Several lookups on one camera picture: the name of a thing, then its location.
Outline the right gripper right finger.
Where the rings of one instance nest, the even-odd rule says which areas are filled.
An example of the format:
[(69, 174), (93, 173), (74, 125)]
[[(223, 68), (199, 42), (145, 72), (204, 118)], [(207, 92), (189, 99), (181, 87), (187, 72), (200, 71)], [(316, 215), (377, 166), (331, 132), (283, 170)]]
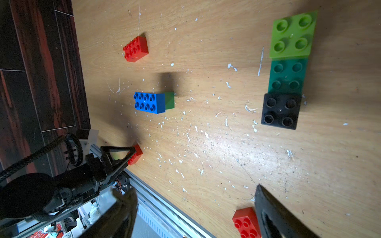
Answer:
[(261, 184), (256, 188), (255, 210), (263, 238), (318, 237)]

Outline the black small lego brick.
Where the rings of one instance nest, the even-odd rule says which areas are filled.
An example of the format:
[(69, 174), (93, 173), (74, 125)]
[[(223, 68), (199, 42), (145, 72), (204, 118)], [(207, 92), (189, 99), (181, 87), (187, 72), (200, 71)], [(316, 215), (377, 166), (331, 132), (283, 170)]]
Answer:
[(302, 95), (300, 94), (265, 94), (261, 124), (295, 130), (301, 103)]

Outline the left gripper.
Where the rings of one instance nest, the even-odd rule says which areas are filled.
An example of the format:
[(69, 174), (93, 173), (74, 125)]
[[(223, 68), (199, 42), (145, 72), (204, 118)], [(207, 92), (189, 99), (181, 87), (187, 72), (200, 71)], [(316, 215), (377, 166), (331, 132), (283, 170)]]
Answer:
[(101, 146), (101, 157), (90, 153), (85, 163), (56, 176), (58, 188), (70, 190), (71, 205), (81, 205), (99, 195), (104, 181), (114, 181), (136, 153), (133, 146)]

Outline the blue lego brick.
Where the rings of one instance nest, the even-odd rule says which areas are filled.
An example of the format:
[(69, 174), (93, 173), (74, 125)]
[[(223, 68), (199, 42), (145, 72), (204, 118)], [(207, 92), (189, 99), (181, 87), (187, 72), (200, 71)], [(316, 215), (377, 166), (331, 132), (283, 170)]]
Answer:
[(135, 109), (152, 114), (161, 114), (166, 111), (164, 93), (134, 93)]

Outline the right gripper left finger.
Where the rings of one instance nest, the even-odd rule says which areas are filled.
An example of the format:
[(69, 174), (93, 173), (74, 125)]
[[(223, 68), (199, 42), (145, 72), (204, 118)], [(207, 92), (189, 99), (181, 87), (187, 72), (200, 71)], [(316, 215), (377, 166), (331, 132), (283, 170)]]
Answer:
[(115, 189), (112, 194), (116, 202), (87, 229), (82, 238), (130, 238), (132, 237), (137, 212), (138, 196), (135, 188), (121, 194)]

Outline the green small lego brick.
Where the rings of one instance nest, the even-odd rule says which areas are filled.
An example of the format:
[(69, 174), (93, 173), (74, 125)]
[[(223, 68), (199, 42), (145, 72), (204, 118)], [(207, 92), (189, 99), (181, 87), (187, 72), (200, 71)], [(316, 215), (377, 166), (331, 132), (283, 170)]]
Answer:
[(165, 92), (165, 110), (175, 108), (175, 93)]

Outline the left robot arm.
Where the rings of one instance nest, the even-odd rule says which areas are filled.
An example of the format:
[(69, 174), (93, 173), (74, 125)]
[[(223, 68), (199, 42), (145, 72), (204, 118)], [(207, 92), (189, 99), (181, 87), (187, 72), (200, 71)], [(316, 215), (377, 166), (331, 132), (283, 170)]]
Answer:
[(1, 229), (28, 219), (57, 221), (66, 210), (94, 199), (112, 185), (137, 152), (134, 146), (102, 146), (101, 157), (95, 158), (93, 154), (84, 155), (76, 135), (66, 134), (2, 171), (1, 181), (63, 143), (74, 169), (55, 177), (25, 174), (1, 187)]

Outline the dark green lego brick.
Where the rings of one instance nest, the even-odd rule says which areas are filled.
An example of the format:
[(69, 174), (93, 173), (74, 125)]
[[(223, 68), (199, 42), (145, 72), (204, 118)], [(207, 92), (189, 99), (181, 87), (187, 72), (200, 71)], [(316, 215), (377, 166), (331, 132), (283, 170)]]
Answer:
[(299, 94), (303, 92), (308, 58), (273, 60), (268, 93)]

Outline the lime green lego brick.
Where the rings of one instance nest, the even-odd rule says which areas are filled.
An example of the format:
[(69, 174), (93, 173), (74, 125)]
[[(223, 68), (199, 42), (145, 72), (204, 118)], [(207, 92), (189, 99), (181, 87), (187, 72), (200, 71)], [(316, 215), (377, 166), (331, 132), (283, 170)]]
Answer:
[(311, 53), (318, 11), (275, 20), (272, 26), (269, 57), (303, 58)]

